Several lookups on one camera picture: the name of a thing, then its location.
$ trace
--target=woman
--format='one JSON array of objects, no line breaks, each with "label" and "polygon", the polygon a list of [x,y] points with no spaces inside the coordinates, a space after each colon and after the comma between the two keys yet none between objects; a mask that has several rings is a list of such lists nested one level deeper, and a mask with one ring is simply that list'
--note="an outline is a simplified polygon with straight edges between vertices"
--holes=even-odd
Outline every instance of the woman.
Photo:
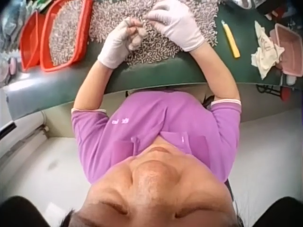
[{"label": "woman", "polygon": [[239,141],[241,103],[235,81],[205,41],[188,7],[155,5],[146,19],[189,52],[215,95],[211,111],[183,92],[141,91],[108,117],[99,110],[113,69],[129,54],[142,24],[124,20],[105,41],[83,82],[72,124],[92,184],[69,226],[237,226],[226,181]]}]

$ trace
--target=hand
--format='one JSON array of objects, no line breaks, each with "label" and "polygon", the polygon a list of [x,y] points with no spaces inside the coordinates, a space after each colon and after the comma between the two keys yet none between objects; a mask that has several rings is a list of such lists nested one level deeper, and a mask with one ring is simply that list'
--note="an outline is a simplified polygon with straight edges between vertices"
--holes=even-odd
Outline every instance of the hand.
[{"label": "hand", "polygon": [[142,23],[133,18],[124,19],[108,34],[98,60],[110,69],[117,68],[128,56],[130,50],[140,47],[146,31]]},{"label": "hand", "polygon": [[186,52],[196,49],[205,40],[196,24],[194,15],[179,0],[158,2],[145,18],[150,20],[150,23],[162,35]]}]

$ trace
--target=nose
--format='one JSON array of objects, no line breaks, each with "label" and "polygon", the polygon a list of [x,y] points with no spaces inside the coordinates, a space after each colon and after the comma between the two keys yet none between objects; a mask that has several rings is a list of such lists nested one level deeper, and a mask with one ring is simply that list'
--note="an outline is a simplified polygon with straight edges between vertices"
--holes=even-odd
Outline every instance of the nose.
[{"label": "nose", "polygon": [[177,183],[174,167],[158,160],[143,162],[133,171],[133,198],[140,205],[169,203]]}]

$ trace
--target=rag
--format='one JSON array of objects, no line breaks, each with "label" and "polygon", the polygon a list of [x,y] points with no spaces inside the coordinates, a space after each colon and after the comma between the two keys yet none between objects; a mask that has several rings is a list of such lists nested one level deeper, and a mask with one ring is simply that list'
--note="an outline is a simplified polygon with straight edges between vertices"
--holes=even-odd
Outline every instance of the rag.
[{"label": "rag", "polygon": [[265,28],[261,27],[257,21],[255,21],[255,29],[259,47],[257,52],[251,55],[251,64],[258,67],[261,78],[264,79],[269,70],[280,62],[284,48],[274,44],[266,35]]}]

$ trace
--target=woman's left hand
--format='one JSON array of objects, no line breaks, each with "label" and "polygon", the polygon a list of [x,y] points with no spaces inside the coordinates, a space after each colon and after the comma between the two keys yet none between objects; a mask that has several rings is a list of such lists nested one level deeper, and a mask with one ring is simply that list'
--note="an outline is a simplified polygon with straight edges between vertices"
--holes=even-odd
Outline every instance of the woman's left hand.
[{"label": "woman's left hand", "polygon": [[137,19],[130,17],[124,19],[108,34],[98,60],[110,69],[117,68],[128,56],[130,50],[139,48],[141,39],[138,38],[140,35],[138,31],[142,31],[142,26]]}]

